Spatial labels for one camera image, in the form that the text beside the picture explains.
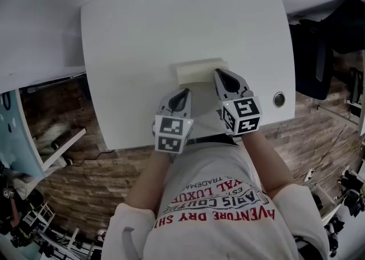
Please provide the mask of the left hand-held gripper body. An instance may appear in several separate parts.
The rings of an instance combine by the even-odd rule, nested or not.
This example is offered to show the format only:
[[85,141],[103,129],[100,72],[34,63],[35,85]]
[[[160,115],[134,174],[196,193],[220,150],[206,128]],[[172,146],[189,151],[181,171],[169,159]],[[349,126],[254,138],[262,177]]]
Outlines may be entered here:
[[152,127],[155,137],[155,150],[170,154],[181,154],[189,139],[194,120],[186,112],[173,113],[163,106],[155,115]]

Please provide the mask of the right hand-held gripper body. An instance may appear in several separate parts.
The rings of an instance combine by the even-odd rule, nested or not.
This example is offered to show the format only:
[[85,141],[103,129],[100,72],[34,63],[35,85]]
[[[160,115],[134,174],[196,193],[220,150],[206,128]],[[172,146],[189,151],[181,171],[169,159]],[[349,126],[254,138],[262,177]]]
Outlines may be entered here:
[[259,129],[262,109],[258,96],[222,101],[220,107],[227,134],[241,136]]

